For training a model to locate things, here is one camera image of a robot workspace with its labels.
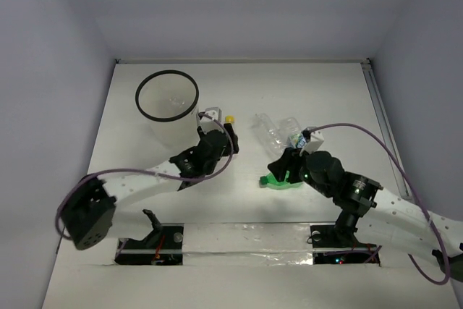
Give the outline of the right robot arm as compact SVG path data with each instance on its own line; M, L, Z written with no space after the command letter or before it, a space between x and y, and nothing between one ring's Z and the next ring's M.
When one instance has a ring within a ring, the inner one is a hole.
M280 182L304 182L341 209L333 227L340 245L392 246L462 280L461 221L433 213L373 179L346 171L327 151L287 148L268 169Z

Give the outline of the green plastic bottle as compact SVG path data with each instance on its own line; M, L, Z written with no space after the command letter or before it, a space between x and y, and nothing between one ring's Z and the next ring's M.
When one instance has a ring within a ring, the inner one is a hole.
M301 182L289 183L286 180L279 182L272 173L260 177L259 185L261 188L268 188L272 190L288 190L302 186Z

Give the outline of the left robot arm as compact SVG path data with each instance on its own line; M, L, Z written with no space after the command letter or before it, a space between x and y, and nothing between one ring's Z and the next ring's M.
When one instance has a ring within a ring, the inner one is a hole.
M59 204L54 227L59 236L87 250L108 237L117 214L132 204L161 193L177 192L223 172L239 151L231 123L200 130L199 143L151 169L106 169L85 175Z

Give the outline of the clear crushed plastic bottle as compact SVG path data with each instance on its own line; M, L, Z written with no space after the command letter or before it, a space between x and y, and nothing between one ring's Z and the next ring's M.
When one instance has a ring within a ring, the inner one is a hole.
M279 129L267 114L260 113L254 116L252 131L271 158L277 159L282 155L286 143Z

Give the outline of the green blue label bottle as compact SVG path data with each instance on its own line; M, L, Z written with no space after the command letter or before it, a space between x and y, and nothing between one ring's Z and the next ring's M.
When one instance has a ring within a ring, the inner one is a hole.
M303 148L306 139L302 134L302 128L294 117L282 119L279 122L279 131L284 143L291 148Z

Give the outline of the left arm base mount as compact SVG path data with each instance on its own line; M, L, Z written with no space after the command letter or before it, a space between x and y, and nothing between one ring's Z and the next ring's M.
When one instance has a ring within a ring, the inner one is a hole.
M114 262L120 266L181 266L184 224L162 224L149 209L150 232L141 240L119 239Z

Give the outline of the orange cap clear bottle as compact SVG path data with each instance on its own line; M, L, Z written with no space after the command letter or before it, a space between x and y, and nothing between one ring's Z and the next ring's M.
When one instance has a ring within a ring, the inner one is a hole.
M234 131L234 125L235 125L234 116L232 116L232 115L225 116L224 127L227 129L228 132L233 132Z

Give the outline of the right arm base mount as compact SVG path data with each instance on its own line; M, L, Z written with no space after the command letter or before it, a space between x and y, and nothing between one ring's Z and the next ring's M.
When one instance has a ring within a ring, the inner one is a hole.
M340 213L333 224L312 224L306 243L312 246L314 265L373 264L381 260L375 244L361 243L355 237L359 218Z

